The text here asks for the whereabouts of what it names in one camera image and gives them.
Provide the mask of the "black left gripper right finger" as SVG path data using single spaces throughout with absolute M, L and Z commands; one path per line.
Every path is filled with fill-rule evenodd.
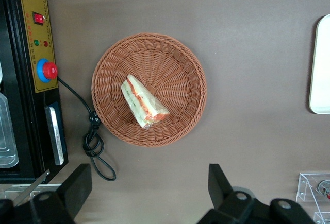
M 210 164 L 208 191 L 213 204 L 199 223 L 314 223 L 296 202 L 276 198 L 263 204 L 246 190 L 233 189 L 219 164 Z

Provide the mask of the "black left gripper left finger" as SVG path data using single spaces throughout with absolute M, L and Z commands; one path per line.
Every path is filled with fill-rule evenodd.
M 30 185 L 14 185 L 1 199 L 1 223 L 74 223 L 92 191 L 91 165 L 80 164 L 62 184 L 42 185 L 47 171 Z

